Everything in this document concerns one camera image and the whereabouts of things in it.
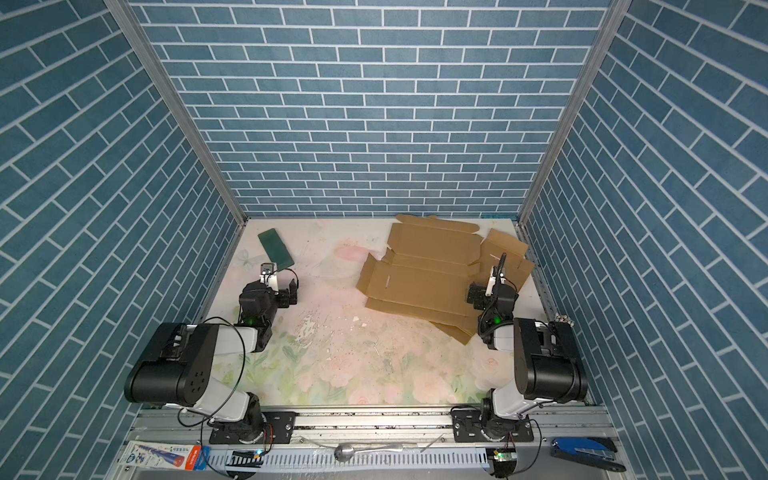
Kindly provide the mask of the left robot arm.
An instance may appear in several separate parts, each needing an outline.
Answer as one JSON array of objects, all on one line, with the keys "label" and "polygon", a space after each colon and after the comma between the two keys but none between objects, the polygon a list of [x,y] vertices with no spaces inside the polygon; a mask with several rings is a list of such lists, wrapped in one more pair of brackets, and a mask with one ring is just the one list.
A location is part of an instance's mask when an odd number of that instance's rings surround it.
[{"label": "left robot arm", "polygon": [[299,280],[280,289],[274,275],[247,284],[235,323],[211,317],[197,325],[157,327],[132,368],[125,398],[137,404],[174,405],[202,417],[213,445],[288,444],[296,414],[265,413],[255,393],[238,384],[248,355],[265,350],[277,311],[298,303]]}]

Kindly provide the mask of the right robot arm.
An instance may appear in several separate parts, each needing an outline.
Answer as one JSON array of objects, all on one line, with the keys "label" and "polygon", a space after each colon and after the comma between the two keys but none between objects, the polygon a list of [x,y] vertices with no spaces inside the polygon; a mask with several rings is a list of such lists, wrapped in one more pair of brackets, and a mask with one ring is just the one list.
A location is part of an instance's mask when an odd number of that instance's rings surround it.
[{"label": "right robot arm", "polygon": [[488,391],[479,425],[491,441],[519,437],[530,411],[548,404],[582,401],[588,380],[570,318],[553,321],[514,315],[518,289],[507,279],[506,255],[491,268],[486,286],[473,284],[467,302],[480,311],[477,335],[491,350],[514,356],[514,381]]}]

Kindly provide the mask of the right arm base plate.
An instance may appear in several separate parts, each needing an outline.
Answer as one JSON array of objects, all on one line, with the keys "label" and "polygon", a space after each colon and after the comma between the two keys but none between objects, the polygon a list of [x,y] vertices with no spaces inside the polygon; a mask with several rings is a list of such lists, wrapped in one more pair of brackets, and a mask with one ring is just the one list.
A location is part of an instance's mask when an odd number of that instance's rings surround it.
[{"label": "right arm base plate", "polygon": [[479,410],[472,408],[452,409],[449,415],[456,443],[526,443],[534,440],[528,420],[485,418]]}]

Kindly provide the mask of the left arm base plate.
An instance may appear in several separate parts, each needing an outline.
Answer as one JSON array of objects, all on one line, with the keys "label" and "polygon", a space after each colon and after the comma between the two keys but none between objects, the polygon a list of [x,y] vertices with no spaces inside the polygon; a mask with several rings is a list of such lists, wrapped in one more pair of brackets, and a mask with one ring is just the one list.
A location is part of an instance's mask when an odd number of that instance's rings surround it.
[{"label": "left arm base plate", "polygon": [[212,445],[289,444],[293,435],[297,413],[293,411],[267,411],[254,420],[246,417],[237,422],[211,423],[209,443]]}]

